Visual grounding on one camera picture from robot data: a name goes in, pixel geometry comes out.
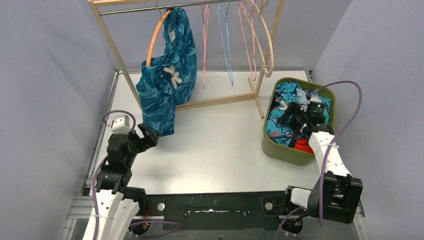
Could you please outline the orange shorts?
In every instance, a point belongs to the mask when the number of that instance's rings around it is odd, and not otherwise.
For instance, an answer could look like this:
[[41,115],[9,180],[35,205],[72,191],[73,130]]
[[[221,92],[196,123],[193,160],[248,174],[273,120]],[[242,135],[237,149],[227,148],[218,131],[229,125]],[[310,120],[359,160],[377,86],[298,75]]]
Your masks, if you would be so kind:
[[294,141],[294,149],[303,151],[305,153],[314,154],[312,148],[309,146],[308,140],[299,138]]

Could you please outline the light blue shark shorts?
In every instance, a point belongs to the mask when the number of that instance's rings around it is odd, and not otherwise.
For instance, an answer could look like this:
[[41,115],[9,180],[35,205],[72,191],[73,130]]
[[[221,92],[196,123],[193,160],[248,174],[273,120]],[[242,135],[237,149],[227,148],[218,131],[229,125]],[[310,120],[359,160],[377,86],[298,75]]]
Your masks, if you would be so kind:
[[265,124],[265,133],[273,142],[312,153],[309,138],[313,132],[334,134],[330,125],[332,100],[311,92],[297,80],[276,85]]

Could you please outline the teal shark print shorts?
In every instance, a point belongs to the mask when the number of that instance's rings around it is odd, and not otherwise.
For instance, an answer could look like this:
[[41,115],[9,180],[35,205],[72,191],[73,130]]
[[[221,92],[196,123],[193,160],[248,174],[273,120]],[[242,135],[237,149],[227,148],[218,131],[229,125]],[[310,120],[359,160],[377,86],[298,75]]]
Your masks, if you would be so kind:
[[164,52],[150,65],[142,62],[136,84],[142,121],[160,137],[174,134],[176,108],[189,101],[197,82],[197,49],[186,11],[172,9],[163,26]]

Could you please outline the orange wooden hanger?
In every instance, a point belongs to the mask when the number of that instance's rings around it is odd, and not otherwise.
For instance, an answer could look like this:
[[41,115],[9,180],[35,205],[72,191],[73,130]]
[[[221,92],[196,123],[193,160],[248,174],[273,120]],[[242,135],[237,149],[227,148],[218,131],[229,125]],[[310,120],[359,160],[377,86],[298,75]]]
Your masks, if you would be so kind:
[[151,41],[150,41],[150,45],[149,45],[149,49],[148,49],[148,53],[147,53],[147,58],[146,58],[146,66],[150,67],[151,66],[151,61],[152,61],[152,55],[153,55],[153,51],[154,51],[154,47],[156,44],[156,40],[159,34],[159,31],[161,29],[161,26],[163,25],[165,19],[168,17],[168,15],[172,12],[172,9],[168,9],[160,18],[154,33],[152,35]]

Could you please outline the light blue hanger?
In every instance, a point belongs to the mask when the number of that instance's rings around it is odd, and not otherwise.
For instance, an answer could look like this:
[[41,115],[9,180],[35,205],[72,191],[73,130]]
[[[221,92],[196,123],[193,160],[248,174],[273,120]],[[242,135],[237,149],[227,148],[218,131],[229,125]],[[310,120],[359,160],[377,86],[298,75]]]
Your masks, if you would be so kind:
[[219,30],[220,30],[221,43],[222,43],[225,65],[226,65],[226,68],[227,68],[227,73],[228,73],[230,85],[233,86],[234,85],[234,75],[233,75],[233,68],[231,66],[230,31],[229,31],[229,25],[228,25],[229,8],[230,8],[230,0],[227,1],[227,5],[226,5],[225,9],[221,8],[220,3],[216,4],[217,19],[218,19],[218,24],[219,24]]

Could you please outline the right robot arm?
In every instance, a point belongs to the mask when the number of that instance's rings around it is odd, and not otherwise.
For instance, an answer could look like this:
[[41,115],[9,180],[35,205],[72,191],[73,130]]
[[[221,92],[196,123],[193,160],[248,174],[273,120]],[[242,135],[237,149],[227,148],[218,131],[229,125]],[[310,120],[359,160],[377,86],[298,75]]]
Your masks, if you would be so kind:
[[325,105],[321,102],[310,101],[306,110],[292,102],[278,120],[305,137],[320,169],[320,177],[312,189],[288,186],[281,207],[289,214],[302,208],[310,217],[350,224],[357,211],[363,183],[344,165],[334,130],[325,123],[324,110]]

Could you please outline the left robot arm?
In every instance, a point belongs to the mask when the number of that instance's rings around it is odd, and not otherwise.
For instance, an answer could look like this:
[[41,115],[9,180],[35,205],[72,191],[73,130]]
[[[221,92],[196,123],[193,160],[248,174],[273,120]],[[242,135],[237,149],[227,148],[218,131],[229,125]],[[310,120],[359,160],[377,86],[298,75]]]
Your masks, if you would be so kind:
[[138,128],[142,136],[133,129],[113,132],[108,139],[107,155],[93,176],[93,209],[83,235],[85,240],[122,240],[134,217],[149,211],[145,189],[130,187],[128,183],[136,156],[155,147],[158,134],[142,123]]

